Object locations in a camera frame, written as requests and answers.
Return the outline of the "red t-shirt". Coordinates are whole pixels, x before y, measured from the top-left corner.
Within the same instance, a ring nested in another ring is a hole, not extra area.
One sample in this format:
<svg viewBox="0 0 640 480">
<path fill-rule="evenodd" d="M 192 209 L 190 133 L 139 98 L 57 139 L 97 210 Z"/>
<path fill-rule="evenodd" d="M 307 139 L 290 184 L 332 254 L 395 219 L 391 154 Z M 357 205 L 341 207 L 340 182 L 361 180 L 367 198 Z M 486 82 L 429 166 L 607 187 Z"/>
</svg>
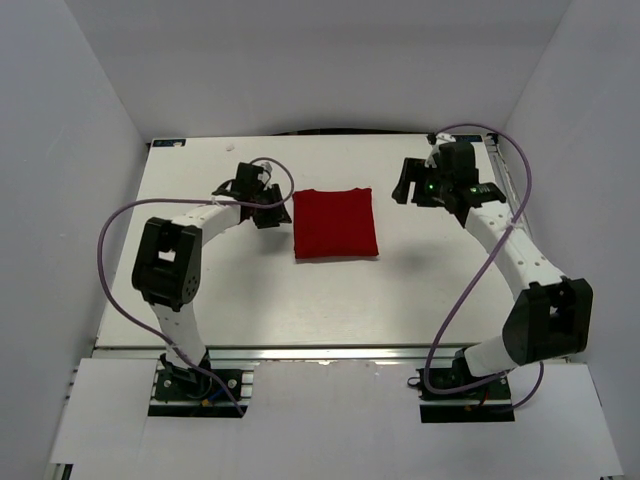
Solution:
<svg viewBox="0 0 640 480">
<path fill-rule="evenodd" d="M 379 255 L 371 188 L 297 191 L 293 205 L 296 260 Z"/>
</svg>

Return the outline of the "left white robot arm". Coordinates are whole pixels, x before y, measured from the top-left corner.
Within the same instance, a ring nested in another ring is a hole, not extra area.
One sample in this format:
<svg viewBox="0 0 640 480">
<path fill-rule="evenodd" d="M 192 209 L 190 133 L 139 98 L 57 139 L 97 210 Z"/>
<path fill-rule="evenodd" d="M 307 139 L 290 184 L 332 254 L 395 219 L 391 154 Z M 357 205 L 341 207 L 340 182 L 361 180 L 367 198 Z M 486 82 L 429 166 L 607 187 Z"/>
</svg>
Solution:
<svg viewBox="0 0 640 480">
<path fill-rule="evenodd" d="M 290 224 L 284 195 L 273 182 L 279 163 L 258 157 L 237 166 L 235 177 L 211 197 L 171 219 L 152 217 L 144 225 L 132 271 L 132 285 L 156 316 L 167 345 L 166 362 L 180 368 L 177 387 L 199 399 L 211 387 L 204 369 L 207 348 L 198 330 L 193 301 L 201 284 L 204 247 L 214 238 L 251 221 L 258 229 Z"/>
</svg>

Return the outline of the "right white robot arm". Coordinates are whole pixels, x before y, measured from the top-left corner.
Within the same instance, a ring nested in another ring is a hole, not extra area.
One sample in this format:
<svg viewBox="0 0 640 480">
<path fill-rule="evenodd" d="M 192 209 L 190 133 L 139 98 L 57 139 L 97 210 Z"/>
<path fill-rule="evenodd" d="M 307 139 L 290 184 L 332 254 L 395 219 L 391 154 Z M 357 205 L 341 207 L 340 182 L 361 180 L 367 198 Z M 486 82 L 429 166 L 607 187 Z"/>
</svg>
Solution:
<svg viewBox="0 0 640 480">
<path fill-rule="evenodd" d="M 429 392 L 472 399 L 500 374 L 586 349 L 591 285 L 563 273 L 518 226 L 502 190 L 480 180 L 471 143 L 443 143 L 426 159 L 405 158 L 392 198 L 453 215 L 487 251 L 487 263 L 498 268 L 514 298 L 501 333 L 457 352 L 445 380 Z"/>
</svg>

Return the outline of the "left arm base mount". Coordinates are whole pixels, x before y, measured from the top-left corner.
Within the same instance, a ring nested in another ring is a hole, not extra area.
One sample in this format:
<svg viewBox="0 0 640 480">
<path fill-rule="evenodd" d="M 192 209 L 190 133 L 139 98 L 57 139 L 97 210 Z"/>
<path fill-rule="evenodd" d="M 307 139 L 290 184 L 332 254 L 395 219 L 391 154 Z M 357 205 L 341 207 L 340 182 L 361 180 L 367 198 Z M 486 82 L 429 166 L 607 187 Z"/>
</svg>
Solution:
<svg viewBox="0 0 640 480">
<path fill-rule="evenodd" d="M 207 358 L 200 367 L 212 371 L 219 381 L 191 368 L 177 367 L 162 354 L 156 366 L 148 416 L 241 418 L 248 409 L 253 372 L 238 368 L 212 369 Z"/>
</svg>

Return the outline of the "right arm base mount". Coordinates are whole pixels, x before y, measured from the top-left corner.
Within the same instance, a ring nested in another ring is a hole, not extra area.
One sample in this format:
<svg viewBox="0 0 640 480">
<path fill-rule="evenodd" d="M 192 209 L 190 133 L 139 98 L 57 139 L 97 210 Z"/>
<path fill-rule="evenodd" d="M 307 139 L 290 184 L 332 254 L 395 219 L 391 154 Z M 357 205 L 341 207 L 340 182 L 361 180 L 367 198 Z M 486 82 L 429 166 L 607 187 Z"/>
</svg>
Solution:
<svg viewBox="0 0 640 480">
<path fill-rule="evenodd" d="M 424 369 L 407 379 L 418 392 L 423 424 L 510 423 L 515 421 L 509 383 L 501 377 L 479 389 L 438 395 L 424 385 Z"/>
</svg>

